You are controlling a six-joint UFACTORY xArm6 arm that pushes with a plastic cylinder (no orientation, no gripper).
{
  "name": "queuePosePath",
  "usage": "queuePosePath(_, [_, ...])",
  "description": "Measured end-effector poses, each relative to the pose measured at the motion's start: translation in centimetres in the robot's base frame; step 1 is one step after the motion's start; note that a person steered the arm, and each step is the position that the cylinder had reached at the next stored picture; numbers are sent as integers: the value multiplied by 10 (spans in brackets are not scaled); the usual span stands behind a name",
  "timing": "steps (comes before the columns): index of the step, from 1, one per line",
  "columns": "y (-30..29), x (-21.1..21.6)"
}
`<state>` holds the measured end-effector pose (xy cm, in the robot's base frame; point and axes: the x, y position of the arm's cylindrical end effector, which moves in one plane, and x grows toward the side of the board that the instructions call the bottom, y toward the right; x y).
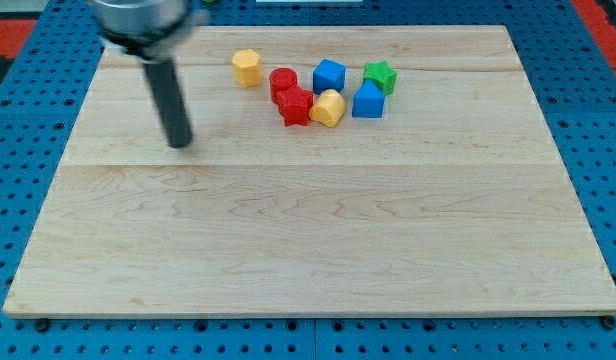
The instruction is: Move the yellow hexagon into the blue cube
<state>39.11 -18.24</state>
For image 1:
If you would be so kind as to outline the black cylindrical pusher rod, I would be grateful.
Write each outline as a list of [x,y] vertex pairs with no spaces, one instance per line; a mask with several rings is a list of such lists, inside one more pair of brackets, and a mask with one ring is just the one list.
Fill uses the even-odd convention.
[[144,63],[143,70],[168,146],[187,147],[193,133],[173,58]]

